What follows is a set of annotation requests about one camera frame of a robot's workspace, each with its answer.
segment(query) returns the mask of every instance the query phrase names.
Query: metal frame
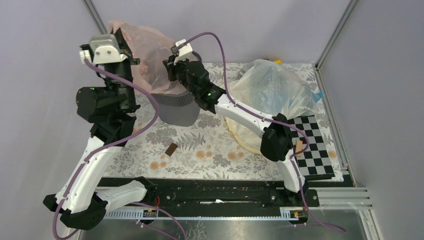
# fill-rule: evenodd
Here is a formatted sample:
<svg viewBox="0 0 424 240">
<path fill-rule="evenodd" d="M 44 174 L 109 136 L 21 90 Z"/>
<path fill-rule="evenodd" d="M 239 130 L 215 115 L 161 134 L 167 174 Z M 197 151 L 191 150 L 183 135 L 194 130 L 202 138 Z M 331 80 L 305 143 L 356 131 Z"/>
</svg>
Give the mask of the metal frame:
<svg viewBox="0 0 424 240">
<path fill-rule="evenodd" d="M 96 191 L 102 191 L 110 189 L 108 187 L 98 187 Z M 356 210 L 359 214 L 362 225 L 368 240 L 383 240 L 380 228 L 375 221 L 375 213 L 373 206 L 368 195 L 368 191 L 365 187 L 315 187 L 318 194 L 318 200 L 320 207 L 310 207 L 314 210 Z M 140 210 L 144 209 L 142 206 L 125 206 L 115 210 L 107 216 L 107 219 L 122 219 L 122 220 L 134 220 L 139 216 Z M 281 208 L 282 216 L 287 214 L 290 210 L 289 207 Z M 163 220 L 169 220 L 168 217 L 161 217 Z M 261 220 L 261 221 L 280 221 L 286 219 L 282 218 L 199 218 L 199 217 L 181 217 L 179 220 Z M 71 238 L 71 240 L 78 240 L 80 232 Z"/>
<path fill-rule="evenodd" d="M 318 83 L 319 90 L 322 93 L 322 98 L 323 98 L 322 103 L 324 105 L 325 112 L 327 113 L 328 121 L 330 123 L 330 131 L 333 137 L 335 150 L 336 150 L 338 159 L 340 161 L 341 170 L 343 172 L 346 172 L 346 171 L 349 172 L 349 175 L 353 181 L 353 185 L 356 186 L 357 181 L 355 179 L 355 174 L 351 170 L 351 166 L 352 166 L 351 161 L 346 152 L 346 146 L 341 137 L 340 127 L 336 120 L 336 116 L 333 114 L 334 111 L 333 111 L 332 103 L 330 98 L 328 97 L 327 88 L 326 88 L 326 85 L 324 84 L 321 71 L 319 70 L 319 68 L 318 69 L 314 68 L 314 72 L 315 72 L 316 82 Z"/>
<path fill-rule="evenodd" d="M 100 34 L 107 34 L 108 31 L 106 29 L 105 23 L 97 12 L 96 6 L 94 5 L 92 0 L 82 0 L 85 7 L 87 8 L 88 14 L 90 14 L 95 26 L 97 27 Z"/>
<path fill-rule="evenodd" d="M 343 15 L 340 18 L 340 21 L 338 22 L 337 26 L 335 27 L 330 40 L 328 41 L 327 45 L 324 48 L 324 51 L 322 52 L 321 56 L 318 59 L 318 62 L 316 63 L 316 68 L 321 68 L 323 66 L 324 61 L 327 58 L 327 55 L 329 54 L 331 48 L 333 47 L 334 43 L 336 42 L 337 37 L 339 37 L 340 32 L 342 31 L 343 27 L 346 24 L 346 21 L 351 16 L 351 13 L 355 9 L 355 6 L 359 0 L 350 0 L 349 4 L 347 5 L 346 9 L 343 12 Z"/>
</svg>

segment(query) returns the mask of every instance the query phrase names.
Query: gray surface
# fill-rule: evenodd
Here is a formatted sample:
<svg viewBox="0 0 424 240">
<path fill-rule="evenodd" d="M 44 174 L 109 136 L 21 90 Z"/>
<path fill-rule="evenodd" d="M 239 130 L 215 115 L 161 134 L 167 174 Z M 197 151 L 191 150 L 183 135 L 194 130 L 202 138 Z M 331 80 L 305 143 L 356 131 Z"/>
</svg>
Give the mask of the gray surface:
<svg viewBox="0 0 424 240">
<path fill-rule="evenodd" d="M 153 27 L 176 41 L 216 33 L 230 63 L 281 59 L 315 63 L 349 0 L 93 0 L 101 18 Z M 217 42 L 192 43 L 208 63 L 222 62 Z"/>
<path fill-rule="evenodd" d="M 1 1 L 0 20 L 0 239 L 49 240 L 43 198 L 63 187 L 91 127 L 76 92 L 103 84 L 78 54 L 98 30 L 79 0 Z"/>
<path fill-rule="evenodd" d="M 306 226 L 294 228 L 286 221 L 182 221 L 189 240 L 363 240 L 366 239 L 361 219 L 353 211 L 328 210 L 314 213 L 325 222 L 338 224 L 348 230 L 346 235 L 327 230 L 322 226 Z M 182 238 L 177 225 L 171 220 L 156 221 L 153 227 Z M 131 220 L 103 220 L 90 231 L 83 231 L 80 240 L 140 240 L 169 238 L 151 229 L 140 228 Z"/>
<path fill-rule="evenodd" d="M 422 0 L 360 1 L 321 69 L 385 240 L 422 239 L 423 10 Z"/>
</svg>

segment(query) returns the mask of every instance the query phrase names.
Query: gray bin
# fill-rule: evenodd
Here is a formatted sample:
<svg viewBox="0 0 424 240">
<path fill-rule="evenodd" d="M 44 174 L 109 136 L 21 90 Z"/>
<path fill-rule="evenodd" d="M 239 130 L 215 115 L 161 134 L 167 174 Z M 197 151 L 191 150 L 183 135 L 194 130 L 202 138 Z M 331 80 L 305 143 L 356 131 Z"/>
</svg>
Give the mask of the gray bin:
<svg viewBox="0 0 424 240">
<path fill-rule="evenodd" d="M 188 127 L 198 119 L 200 107 L 188 91 L 180 94 L 153 93 L 152 96 L 159 103 L 159 118 L 164 123 Z"/>
</svg>

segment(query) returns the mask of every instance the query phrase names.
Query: cable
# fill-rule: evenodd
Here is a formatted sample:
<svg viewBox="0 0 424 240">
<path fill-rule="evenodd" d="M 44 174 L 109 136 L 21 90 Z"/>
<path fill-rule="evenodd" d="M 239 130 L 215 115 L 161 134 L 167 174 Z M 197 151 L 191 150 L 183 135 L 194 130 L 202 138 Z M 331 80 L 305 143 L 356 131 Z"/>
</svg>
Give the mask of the cable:
<svg viewBox="0 0 424 240">
<path fill-rule="evenodd" d="M 346 231 L 346 229 L 344 229 L 343 227 L 333 224 L 333 223 L 326 223 L 329 226 L 332 226 L 334 228 L 338 228 L 340 230 Z M 300 224 L 294 224 L 294 225 L 282 225 L 282 226 L 278 226 L 276 228 L 293 228 L 293 227 L 306 227 L 306 226 L 321 226 L 321 223 L 319 222 L 308 222 L 308 223 L 300 223 Z"/>
<path fill-rule="evenodd" d="M 120 76 L 117 76 L 117 75 L 115 75 L 113 73 L 110 73 L 110 72 L 108 72 L 106 70 L 100 69 L 100 68 L 92 65 L 87 58 L 84 60 L 84 62 L 85 62 L 85 65 L 87 65 L 90 69 L 94 70 L 95 72 L 97 72 L 99 74 L 102 74 L 102 75 L 105 75 L 106 77 L 115 79 L 115 80 L 117 80 L 117 81 L 119 81 L 119 82 L 121 82 L 121 83 L 123 83 L 125 85 L 128 85 L 128 86 L 130 86 L 130 87 L 138 90 L 142 94 L 146 95 L 150 99 L 150 102 L 152 103 L 152 105 L 153 105 L 153 107 L 155 109 L 155 113 L 154 113 L 153 119 L 145 127 L 143 127 L 141 130 L 137 131 L 136 133 L 134 133 L 134 134 L 132 134 L 132 135 L 130 135 L 128 137 L 125 137 L 125 138 L 120 139 L 118 141 L 115 141 L 115 142 L 109 143 L 107 145 L 101 146 L 98 149 L 90 152 L 87 155 L 87 157 L 84 159 L 84 163 L 82 163 L 78 167 L 78 169 L 75 171 L 75 174 L 70 179 L 69 184 L 66 187 L 65 192 L 63 193 L 63 199 L 59 202 L 59 204 L 58 204 L 58 206 L 56 208 L 56 211 L 54 212 L 54 217 L 53 217 L 53 235 L 54 235 L 54 238 L 57 239 L 57 240 L 67 240 L 67 239 L 71 238 L 73 235 L 75 235 L 78 232 L 78 229 L 76 229 L 71 234 L 69 234 L 68 236 L 66 236 L 66 237 L 60 237 L 58 235 L 58 230 L 57 230 L 57 221 L 58 221 L 59 211 L 62 208 L 63 204 L 65 203 L 65 199 L 67 198 L 69 192 L 71 191 L 71 188 L 74 185 L 74 182 L 76 181 L 78 175 L 83 170 L 84 165 L 86 165 L 86 163 L 96 153 L 98 153 L 98 152 L 100 152 L 102 150 L 105 150 L 105 149 L 107 149 L 109 147 L 113 147 L 113 146 L 116 146 L 116 145 L 121 144 L 123 142 L 129 141 L 129 140 L 137 137 L 138 135 L 142 134 L 144 131 L 146 131 L 148 128 L 150 128 L 155 123 L 156 119 L 158 119 L 158 116 L 159 116 L 159 104 L 155 100 L 155 98 L 152 95 L 150 95 L 146 90 L 144 90 L 143 88 L 137 86 L 136 84 L 134 84 L 134 83 L 132 83 L 132 82 L 130 82 L 130 81 L 128 81 L 128 80 L 120 77 Z"/>
<path fill-rule="evenodd" d="M 297 174 L 297 178 L 298 178 L 298 181 L 299 181 L 299 186 L 301 186 L 300 187 L 300 194 L 301 194 L 301 197 L 302 197 L 302 201 L 303 201 L 303 204 L 304 204 L 304 206 L 306 207 L 306 210 L 308 210 L 308 212 L 309 212 L 309 214 L 319 223 L 319 224 L 321 224 L 323 227 L 325 227 L 325 228 L 327 228 L 327 229 L 329 229 L 329 230 L 332 230 L 332 231 L 334 231 L 334 232 L 337 232 L 337 233 L 342 233 L 342 234 L 346 234 L 348 231 L 345 229 L 345 228 L 343 228 L 343 227 L 341 227 L 341 226 L 338 226 L 338 225 L 335 225 L 335 224 L 332 224 L 332 223 L 326 223 L 326 222 L 322 222 L 322 221 L 320 221 L 319 219 L 317 219 L 312 213 L 311 213 L 311 211 L 309 210 L 309 207 L 308 207 L 308 204 L 306 203 L 306 200 L 305 200 L 305 194 L 304 194 L 304 190 L 303 190 L 303 187 L 302 187 L 302 180 L 301 180 L 301 174 L 300 174 L 300 172 L 298 171 L 298 168 L 297 168 L 297 165 L 296 165 L 296 163 L 295 163 L 295 160 L 293 159 L 293 157 L 295 156 L 295 155 L 298 155 L 298 154 L 301 154 L 301 153 L 303 153 L 303 152 L 305 152 L 308 148 L 309 148 L 309 139 L 308 139 L 308 137 L 306 136 L 306 134 L 303 132 L 303 131 L 301 131 L 299 128 L 297 128 L 297 127 L 295 127 L 295 126 L 292 126 L 292 125 L 290 125 L 290 124 L 287 124 L 287 123 L 284 123 L 284 122 L 280 122 L 280 121 L 277 121 L 277 120 L 274 120 L 274 119 L 269 119 L 269 118 L 263 118 L 262 116 L 260 116 L 259 114 L 256 114 L 256 113 L 254 113 L 254 112 L 252 112 L 252 111 L 250 111 L 249 109 L 247 109 L 247 108 L 245 108 L 245 107 L 243 107 L 242 105 L 239 105 L 239 104 L 237 104 L 236 103 L 236 101 L 230 96 L 230 92 L 229 92 L 229 90 L 228 90 L 228 84 L 227 84 L 227 67 L 226 67 L 226 60 L 225 60 L 225 54 L 224 54 L 224 48 L 223 48 L 223 45 L 222 45 L 222 43 L 221 43 L 221 41 L 220 41 L 220 39 L 218 38 L 218 36 L 215 34 L 215 33 L 213 33 L 213 32 L 210 32 L 210 31 L 206 31 L 206 32 L 202 32 L 202 33 L 199 33 L 199 34 L 197 34 L 197 35 L 195 35 L 195 36 L 193 36 L 192 38 L 190 38 L 189 40 L 187 40 L 187 41 L 185 41 L 183 44 L 181 44 L 181 45 L 179 45 L 178 47 L 177 47 L 177 50 L 178 49 L 181 49 L 182 47 L 184 47 L 185 45 L 187 45 L 188 43 L 190 43 L 191 41 L 193 41 L 193 40 L 195 40 L 195 39 L 197 39 L 197 38 L 199 38 L 199 37 L 201 37 L 201 36 L 204 36 L 204 35 L 212 35 L 215 39 L 216 39 L 216 41 L 218 42 L 218 44 L 219 44 L 219 48 L 220 48 L 220 50 L 221 50 L 221 54 L 222 54 L 222 63 L 223 63 L 223 68 L 224 68 L 224 71 L 223 71 L 223 77 L 224 77 L 224 87 L 225 87 L 225 91 L 226 91 L 226 94 L 227 94 L 227 97 L 228 97 L 228 99 L 235 105 L 235 106 L 237 106 L 237 107 L 239 107 L 240 109 L 242 109 L 242 110 L 244 110 L 246 113 L 248 113 L 248 114 L 250 114 L 250 115 L 252 115 L 252 116 L 254 116 L 254 117 L 256 117 L 256 118 L 258 118 L 258 119 L 263 119 L 264 121 L 267 121 L 267 122 L 271 122 L 271 123 L 275 123 L 275 124 L 279 124 L 279 125 L 282 125 L 282 126 L 285 126 L 285 127 L 288 127 L 288 128 L 291 128 L 291 129 L 293 129 L 293 130 L 296 130 L 298 133 L 300 133 L 303 137 L 304 137 L 304 139 L 305 139 L 305 141 L 306 141 L 306 147 L 304 148 L 304 149 L 302 149 L 302 150 L 300 150 L 299 152 L 295 152 L 295 153 L 293 153 L 290 157 L 289 157 L 289 159 L 290 159 L 290 161 L 291 161 L 291 163 L 292 163 L 292 165 L 293 165 L 293 167 L 294 167 L 294 170 L 296 171 L 296 174 Z"/>
<path fill-rule="evenodd" d="M 163 210 L 163 209 L 161 209 L 159 207 L 151 206 L 151 205 L 148 205 L 148 204 L 145 204 L 145 203 L 142 203 L 142 202 L 133 202 L 132 204 L 143 206 L 143 207 L 147 207 L 147 208 L 156 209 L 156 211 L 158 211 L 157 212 L 158 215 L 159 215 L 159 212 L 164 213 L 165 215 L 167 215 L 168 217 L 170 217 L 178 225 L 179 229 L 181 229 L 181 232 L 184 235 L 184 239 L 185 240 L 187 239 L 187 233 L 184 230 L 183 226 L 181 226 L 181 224 L 169 212 L 167 212 L 167 211 L 165 211 L 165 210 Z"/>
<path fill-rule="evenodd" d="M 197 38 L 199 38 L 201 36 L 204 36 L 204 35 L 212 35 L 216 39 L 216 41 L 218 42 L 218 44 L 219 44 L 219 48 L 220 48 L 221 54 L 222 54 L 223 68 L 224 68 L 224 71 L 223 71 L 224 87 L 225 87 L 225 91 L 226 91 L 226 95 L 227 95 L 228 99 L 235 106 L 241 108 L 246 113 L 248 113 L 248 114 L 250 114 L 250 115 L 252 115 L 252 116 L 254 116 L 254 117 L 258 118 L 258 119 L 261 119 L 261 120 L 263 119 L 264 121 L 267 121 L 267 122 L 270 122 L 270 123 L 280 124 L 280 125 L 283 125 L 285 127 L 291 128 L 291 129 L 296 130 L 297 132 L 299 132 L 305 138 L 306 147 L 304 149 L 300 150 L 299 152 L 295 152 L 293 155 L 298 155 L 298 154 L 301 154 L 301 153 L 305 152 L 309 148 L 309 139 L 306 136 L 306 134 L 303 133 L 299 128 L 297 128 L 295 126 L 292 126 L 290 124 L 284 123 L 284 122 L 280 122 L 280 121 L 274 120 L 274 119 L 263 118 L 261 115 L 256 114 L 256 113 L 250 111 L 249 109 L 245 108 L 244 106 L 237 104 L 236 101 L 230 96 L 230 92 L 228 90 L 228 84 L 227 84 L 227 64 L 226 64 L 226 60 L 225 60 L 224 48 L 223 48 L 223 45 L 222 45 L 220 39 L 218 38 L 218 36 L 215 33 L 210 32 L 210 31 L 199 33 L 196 36 L 194 36 L 194 37 L 190 38 L 189 40 L 185 41 L 183 44 L 179 45 L 176 49 L 179 50 L 182 47 L 184 47 L 185 45 L 189 44 L 191 41 L 193 41 L 193 40 L 195 40 L 195 39 L 197 39 Z"/>
<path fill-rule="evenodd" d="M 154 226 L 150 226 L 149 224 L 144 224 L 144 223 L 142 223 L 142 224 L 141 224 L 141 227 L 142 227 L 142 228 L 143 228 L 143 227 L 146 227 L 146 228 L 149 228 L 149 229 L 153 229 L 153 230 L 155 230 L 156 232 L 161 233 L 161 234 L 163 234 L 163 235 L 165 235 L 165 236 L 167 236 L 167 237 L 169 237 L 169 238 L 171 238 L 171 239 L 174 239 L 174 240 L 181 240 L 181 239 L 179 239 L 179 238 L 176 238 L 176 237 L 172 236 L 171 234 L 168 234 L 168 233 L 166 233 L 166 232 L 164 232 L 164 231 L 160 230 L 159 228 L 156 228 L 156 227 L 154 227 Z"/>
<path fill-rule="evenodd" d="M 197 53 L 197 52 L 195 52 L 195 51 L 191 52 L 191 54 L 192 54 L 193 56 L 195 56 L 195 57 L 196 57 L 196 59 L 197 59 L 199 62 L 202 62 L 202 57 L 200 56 L 200 54 L 198 54 L 198 53 Z"/>
<path fill-rule="evenodd" d="M 298 171 L 298 168 L 296 167 L 296 161 L 295 161 L 295 159 L 293 158 L 293 155 L 292 156 L 290 156 L 290 161 L 291 161 L 291 164 L 293 165 L 293 167 L 294 167 L 294 170 L 296 171 L 296 174 L 297 174 L 297 179 L 298 179 L 298 181 L 299 181 L 299 184 L 300 184 L 300 186 L 302 186 L 302 181 L 301 181 L 301 178 L 300 178 L 300 172 Z M 336 224 L 332 224 L 332 223 L 328 223 L 328 222 L 322 222 L 322 221 L 320 221 L 311 211 L 310 211 L 310 209 L 309 209 L 309 207 L 308 207 L 308 204 L 306 203 L 306 200 L 305 200 L 305 194 L 304 194 L 304 188 L 303 187 L 300 187 L 300 195 L 301 195 L 301 197 L 302 197 L 302 201 L 303 201 L 303 204 L 304 204 L 304 206 L 306 207 L 306 210 L 307 210 L 307 212 L 308 212 L 308 214 L 309 215 L 311 215 L 317 222 L 318 222 L 318 224 L 321 224 L 323 227 L 325 227 L 326 229 L 328 229 L 328 230 L 331 230 L 331 231 L 334 231 L 334 232 L 337 232 L 337 233 L 340 233 L 340 234 L 347 234 L 348 233 L 348 230 L 346 230 L 344 227 L 342 227 L 342 226 L 339 226 L 339 225 L 336 225 Z"/>
<path fill-rule="evenodd" d="M 101 78 L 101 79 L 103 79 L 103 80 L 106 80 L 106 78 L 104 78 L 104 77 L 100 76 L 100 73 L 95 72 L 95 74 L 97 75 L 97 77 L 99 77 L 99 78 Z"/>
</svg>

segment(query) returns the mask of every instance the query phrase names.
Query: white wall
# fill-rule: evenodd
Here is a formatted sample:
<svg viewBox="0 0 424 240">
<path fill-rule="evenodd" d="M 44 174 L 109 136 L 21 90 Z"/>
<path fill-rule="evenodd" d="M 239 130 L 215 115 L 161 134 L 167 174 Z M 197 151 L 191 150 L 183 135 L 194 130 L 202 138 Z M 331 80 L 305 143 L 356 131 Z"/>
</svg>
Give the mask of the white wall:
<svg viewBox="0 0 424 240">
<path fill-rule="evenodd" d="M 360 1 L 322 75 L 385 240 L 423 239 L 423 0 Z"/>
<path fill-rule="evenodd" d="M 103 83 L 81 64 L 79 45 L 98 30 L 79 0 L 1 1 L 0 22 L 0 239 L 53 239 L 42 201 L 87 143 L 75 95 Z"/>
<path fill-rule="evenodd" d="M 175 40 L 214 32 L 228 62 L 259 58 L 315 63 L 349 0 L 94 0 L 102 20 L 127 21 Z M 206 62 L 222 62 L 212 36 L 192 43 Z"/>
</svg>

